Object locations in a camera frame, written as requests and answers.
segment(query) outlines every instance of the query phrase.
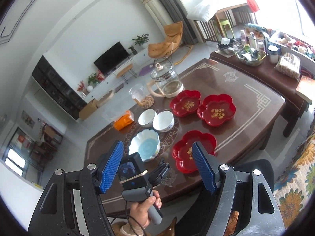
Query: blue gripper pad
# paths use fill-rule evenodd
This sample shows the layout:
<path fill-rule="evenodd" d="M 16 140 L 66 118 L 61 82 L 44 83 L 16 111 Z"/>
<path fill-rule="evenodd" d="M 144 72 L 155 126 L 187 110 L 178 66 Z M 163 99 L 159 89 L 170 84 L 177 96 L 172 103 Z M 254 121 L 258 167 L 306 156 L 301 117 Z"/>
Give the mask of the blue gripper pad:
<path fill-rule="evenodd" d="M 214 194 L 217 191 L 217 186 L 215 184 L 215 175 L 209 162 L 205 158 L 205 155 L 210 154 L 208 154 L 203 147 L 202 149 L 200 146 L 198 146 L 196 142 L 193 143 L 193 159 L 195 160 L 201 179 L 204 182 L 204 186 L 208 191 Z"/>
<path fill-rule="evenodd" d="M 116 146 L 112 146 L 109 153 L 111 153 L 110 158 L 108 159 L 103 171 L 102 179 L 99 186 L 100 192 L 104 194 L 107 189 L 111 188 L 111 184 L 114 180 L 116 172 L 118 170 L 120 161 L 123 156 L 123 143 L 119 141 Z"/>

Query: orange tissue box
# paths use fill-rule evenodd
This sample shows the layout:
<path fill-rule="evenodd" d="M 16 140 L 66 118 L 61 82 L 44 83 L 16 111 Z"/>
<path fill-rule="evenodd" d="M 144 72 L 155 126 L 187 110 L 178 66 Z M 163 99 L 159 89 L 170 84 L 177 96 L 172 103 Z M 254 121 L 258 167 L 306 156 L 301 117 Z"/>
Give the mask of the orange tissue box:
<path fill-rule="evenodd" d="M 121 116 L 118 120 L 114 122 L 114 128 L 119 131 L 133 122 L 133 112 L 128 110 L 123 116 Z"/>

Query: sofa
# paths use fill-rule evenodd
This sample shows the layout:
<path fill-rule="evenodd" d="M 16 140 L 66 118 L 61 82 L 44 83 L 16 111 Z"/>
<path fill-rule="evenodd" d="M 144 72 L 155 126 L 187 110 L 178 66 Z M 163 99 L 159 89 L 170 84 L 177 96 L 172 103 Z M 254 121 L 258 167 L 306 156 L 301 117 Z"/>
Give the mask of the sofa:
<path fill-rule="evenodd" d="M 315 118 L 292 162 L 275 181 L 274 196 L 287 228 L 303 210 L 315 190 Z"/>

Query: wooden table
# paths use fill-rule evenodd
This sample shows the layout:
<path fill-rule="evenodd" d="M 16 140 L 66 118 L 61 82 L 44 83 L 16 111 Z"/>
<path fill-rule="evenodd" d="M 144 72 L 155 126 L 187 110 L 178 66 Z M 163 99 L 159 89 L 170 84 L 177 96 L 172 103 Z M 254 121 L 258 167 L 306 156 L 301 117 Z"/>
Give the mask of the wooden table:
<path fill-rule="evenodd" d="M 203 133 L 213 134 L 217 140 L 215 153 L 219 162 L 234 164 L 265 137 L 268 140 L 274 121 L 284 107 L 283 99 L 271 89 L 241 72 L 210 59 L 199 61 L 182 72 L 180 77 L 185 88 L 200 91 L 202 99 L 210 94 L 231 95 L 236 106 L 236 114 L 230 121 L 217 128 L 201 121 L 197 114 L 183 118 L 175 116 L 174 127 L 167 133 L 159 133 L 160 152 L 156 159 L 145 165 L 150 172 L 163 157 L 171 166 L 167 177 L 157 186 L 163 202 L 175 199 L 201 185 L 199 173 L 197 171 L 190 174 L 180 173 L 171 155 L 173 145 L 186 132 L 200 130 Z M 155 98 L 152 108 L 158 113 L 169 109 L 171 100 L 171 98 Z M 108 125 L 88 141 L 85 166 L 96 162 L 116 139 L 124 142 L 125 154 L 128 152 L 130 140 L 143 130 L 137 120 L 144 110 L 135 105 L 131 111 L 134 113 L 134 123 L 121 131 L 115 130 L 113 125 Z M 122 186 L 119 184 L 118 177 L 115 177 L 112 187 L 101 196 L 107 215 L 123 213 L 125 201 L 121 197 L 121 192 Z"/>
<path fill-rule="evenodd" d="M 288 137 L 291 134 L 298 118 L 301 118 L 308 108 L 308 103 L 295 93 L 299 84 L 297 80 L 278 72 L 268 58 L 258 67 L 247 66 L 241 63 L 236 56 L 226 58 L 216 52 L 212 52 L 210 58 L 247 74 L 283 96 L 286 106 L 281 115 L 288 122 L 283 130 L 283 135 Z"/>

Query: television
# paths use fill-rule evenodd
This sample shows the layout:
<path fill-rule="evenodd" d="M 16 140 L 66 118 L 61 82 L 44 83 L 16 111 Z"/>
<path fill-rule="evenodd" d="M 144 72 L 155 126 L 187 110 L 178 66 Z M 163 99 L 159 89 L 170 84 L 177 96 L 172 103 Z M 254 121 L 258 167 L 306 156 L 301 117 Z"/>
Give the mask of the television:
<path fill-rule="evenodd" d="M 116 43 L 110 49 L 108 49 L 102 56 L 94 61 L 97 68 L 107 75 L 113 68 L 115 68 L 120 62 L 124 61 L 129 56 L 129 53 L 121 45 L 120 42 Z"/>

